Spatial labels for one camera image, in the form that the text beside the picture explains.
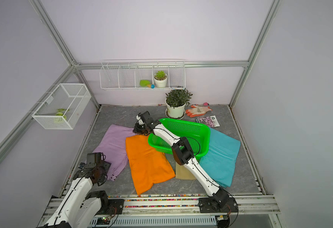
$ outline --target potted plant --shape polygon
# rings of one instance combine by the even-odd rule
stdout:
[[[178,119],[184,115],[185,105],[189,105],[189,100],[193,94],[186,89],[174,89],[166,94],[165,103],[168,107],[168,116]]]
[[[157,88],[162,88],[167,86],[168,75],[160,70],[154,74],[154,84]]]

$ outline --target light blue cloth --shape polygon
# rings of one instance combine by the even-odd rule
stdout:
[[[219,185],[230,187],[235,171],[235,162],[240,149],[240,141],[218,130],[211,129],[210,148],[199,164]]]

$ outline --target black mounting plate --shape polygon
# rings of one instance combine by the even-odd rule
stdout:
[[[210,198],[199,198],[198,199],[198,207],[199,207],[200,213],[225,213],[225,212],[228,213],[228,212],[230,212],[230,208],[231,208],[231,212],[237,212],[237,210],[238,210],[236,201],[232,197],[230,197],[228,199],[227,203],[225,204],[225,206],[223,208],[217,208],[215,205],[216,205],[216,203],[211,203]]]
[[[123,203],[124,203],[124,199],[113,199],[113,200],[109,199],[108,200],[108,207],[109,207],[108,210],[105,212],[98,211],[96,213],[96,215],[114,215],[115,209],[113,207],[115,207],[117,209],[116,215],[120,215],[120,214],[122,214]]]

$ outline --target wire mesh basket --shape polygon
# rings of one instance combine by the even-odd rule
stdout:
[[[91,95],[85,84],[59,84],[32,117],[45,129],[74,129]]]
[[[166,87],[154,89],[184,89],[186,71],[184,61],[175,62],[102,62],[99,72],[100,86],[104,90],[143,90],[149,87],[140,86],[140,80],[154,82],[154,74],[164,71],[168,75]]]

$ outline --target orange cloth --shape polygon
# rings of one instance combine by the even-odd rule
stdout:
[[[175,177],[165,154],[151,147],[147,143],[147,136],[135,135],[126,138],[126,152],[138,195],[151,189],[153,184]]]

